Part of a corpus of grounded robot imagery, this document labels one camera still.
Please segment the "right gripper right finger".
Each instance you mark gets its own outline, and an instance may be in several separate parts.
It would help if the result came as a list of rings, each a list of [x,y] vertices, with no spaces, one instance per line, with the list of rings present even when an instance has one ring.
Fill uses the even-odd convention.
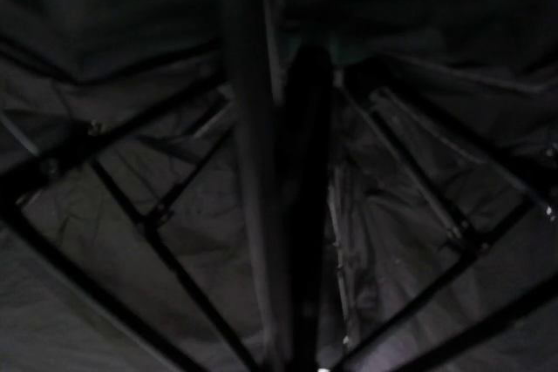
[[[329,371],[557,368],[557,92],[337,70]]]

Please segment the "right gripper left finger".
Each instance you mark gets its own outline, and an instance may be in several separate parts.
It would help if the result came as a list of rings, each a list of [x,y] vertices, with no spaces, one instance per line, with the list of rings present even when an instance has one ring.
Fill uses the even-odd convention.
[[[59,181],[67,173],[84,164],[92,166],[100,177],[107,192],[117,201],[133,222],[139,225],[152,250],[163,264],[175,274],[182,289],[193,300],[197,308],[206,316],[217,334],[227,343],[235,357],[248,371],[269,371],[268,360],[257,361],[244,345],[240,336],[227,323],[216,306],[208,299],[194,278],[178,262],[170,248],[160,237],[160,226],[167,220],[171,208],[180,196],[194,183],[211,158],[230,139],[232,132],[226,131],[213,145],[200,163],[188,176],[158,201],[150,213],[142,215],[135,211],[132,202],[110,174],[96,160],[97,155],[116,146],[134,133],[180,109],[196,95],[202,95],[227,83],[228,75],[223,64],[215,66],[210,73],[195,81],[169,98],[151,105],[125,123],[94,136],[83,139],[72,138],[49,151],[27,160],[1,175],[1,219],[10,231],[26,245],[37,261],[56,280],[68,287],[83,303],[111,324],[121,334],[126,335],[137,346],[170,371],[202,371],[204,366],[161,332],[135,314],[122,300],[95,281],[83,268],[61,252],[46,239],[26,218],[17,199],[34,193]]]

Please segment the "pink and black folding umbrella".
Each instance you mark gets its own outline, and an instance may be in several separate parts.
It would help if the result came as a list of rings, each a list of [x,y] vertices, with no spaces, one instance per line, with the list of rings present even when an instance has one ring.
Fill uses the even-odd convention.
[[[335,79],[369,59],[557,92],[557,0],[1,0],[1,175],[223,64],[227,83],[96,160],[146,215],[231,131],[160,237],[269,371],[329,371],[345,329],[329,229]],[[17,203],[202,371],[248,371],[92,166]],[[1,368],[170,371],[2,219]]]

